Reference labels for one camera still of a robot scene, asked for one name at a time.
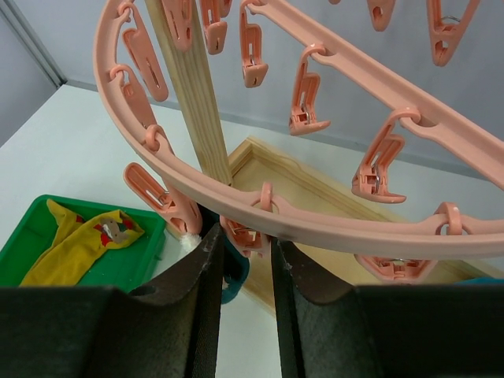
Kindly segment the pink round clip hanger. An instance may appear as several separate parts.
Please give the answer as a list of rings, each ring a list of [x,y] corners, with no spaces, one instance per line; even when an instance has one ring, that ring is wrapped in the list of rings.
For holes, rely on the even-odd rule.
[[[503,143],[437,98],[392,72],[286,1],[241,1],[239,60],[244,82],[259,86],[268,71],[262,15],[302,44],[288,126],[295,135],[322,129],[314,103],[320,78],[309,63],[343,74],[388,108],[350,186],[300,162],[287,150],[249,137],[225,149],[208,54],[221,51],[227,1],[152,1],[152,41],[132,1],[108,1],[94,37],[98,93],[117,129],[139,155],[126,184],[176,235],[202,229],[212,210],[231,244],[265,276],[274,238],[296,242],[332,267],[348,263],[357,283],[450,282],[502,278],[487,263],[503,254],[502,220],[464,214],[453,202],[407,222],[390,211],[405,201],[390,191],[392,162],[405,144],[402,127],[432,141],[503,185]]]

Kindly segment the green reindeer sock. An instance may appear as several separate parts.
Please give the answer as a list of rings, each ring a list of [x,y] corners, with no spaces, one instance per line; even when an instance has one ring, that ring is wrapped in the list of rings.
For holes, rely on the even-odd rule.
[[[224,268],[221,303],[231,302],[240,292],[250,271],[249,259],[242,256],[234,247],[224,248]]]
[[[185,257],[190,252],[192,252],[200,242],[205,238],[206,234],[218,221],[218,216],[211,210],[207,209],[205,206],[198,205],[200,214],[202,217],[202,229],[198,234],[194,233],[183,233],[179,237],[181,252],[180,256]]]

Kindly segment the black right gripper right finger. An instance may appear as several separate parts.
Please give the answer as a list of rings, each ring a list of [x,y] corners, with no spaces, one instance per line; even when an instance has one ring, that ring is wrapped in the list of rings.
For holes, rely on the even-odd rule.
[[[272,243],[285,377],[500,377],[500,284],[354,286]]]

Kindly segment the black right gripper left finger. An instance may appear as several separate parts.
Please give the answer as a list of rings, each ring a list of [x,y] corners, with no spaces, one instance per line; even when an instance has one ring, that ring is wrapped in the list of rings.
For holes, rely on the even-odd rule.
[[[115,287],[1,291],[4,377],[212,377],[224,233],[130,292]]]

